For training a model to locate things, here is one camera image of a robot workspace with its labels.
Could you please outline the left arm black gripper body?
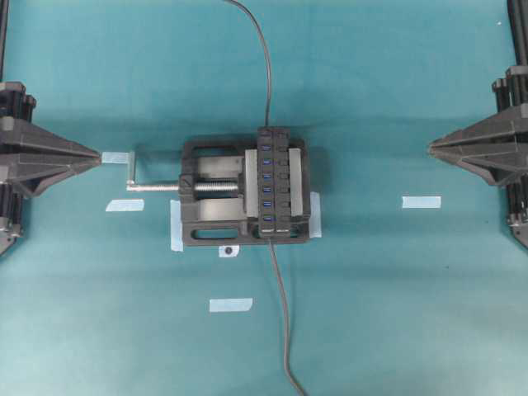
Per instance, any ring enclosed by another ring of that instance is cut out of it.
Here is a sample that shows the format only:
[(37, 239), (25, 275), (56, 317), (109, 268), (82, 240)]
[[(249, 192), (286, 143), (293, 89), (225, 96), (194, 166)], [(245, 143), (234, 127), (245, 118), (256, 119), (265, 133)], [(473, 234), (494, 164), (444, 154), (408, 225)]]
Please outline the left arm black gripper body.
[[(1, 117), (32, 122), (36, 99), (26, 94), (21, 82), (1, 83)], [(22, 236), (23, 195), (4, 181), (7, 168), (1, 166), (1, 255)]]

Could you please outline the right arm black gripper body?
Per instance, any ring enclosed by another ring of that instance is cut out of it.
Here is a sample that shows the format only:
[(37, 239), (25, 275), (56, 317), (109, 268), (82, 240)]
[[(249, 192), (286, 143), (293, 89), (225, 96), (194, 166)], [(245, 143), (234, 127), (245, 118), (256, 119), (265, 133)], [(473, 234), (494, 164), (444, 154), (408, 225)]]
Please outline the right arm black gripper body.
[[(527, 67), (512, 66), (506, 77), (492, 84), (497, 111), (527, 103)], [(527, 247), (527, 172), (506, 185), (507, 224), (512, 236), (524, 248)]]

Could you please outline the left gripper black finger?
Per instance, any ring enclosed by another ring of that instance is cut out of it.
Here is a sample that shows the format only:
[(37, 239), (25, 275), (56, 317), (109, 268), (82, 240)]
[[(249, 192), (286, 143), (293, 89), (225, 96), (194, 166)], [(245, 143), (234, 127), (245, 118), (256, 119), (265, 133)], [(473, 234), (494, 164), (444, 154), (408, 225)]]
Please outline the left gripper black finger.
[(26, 120), (10, 116), (1, 118), (2, 153), (36, 153), (99, 158), (90, 148), (42, 129)]
[(100, 158), (8, 158), (7, 194), (37, 197), (54, 184), (100, 165)]

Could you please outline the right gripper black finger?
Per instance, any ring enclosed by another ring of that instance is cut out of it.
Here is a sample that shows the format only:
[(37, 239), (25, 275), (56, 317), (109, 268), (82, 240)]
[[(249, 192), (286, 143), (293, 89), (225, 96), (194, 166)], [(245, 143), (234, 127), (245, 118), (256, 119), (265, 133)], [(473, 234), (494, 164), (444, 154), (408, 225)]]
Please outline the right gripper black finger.
[(481, 177), (490, 186), (504, 187), (527, 174), (527, 152), (493, 155), (463, 155), (450, 148), (429, 148), (438, 160)]
[(504, 111), (466, 128), (449, 133), (430, 143), (430, 149), (461, 144), (482, 143), (485, 140), (510, 138), (527, 131), (527, 105), (511, 106)]

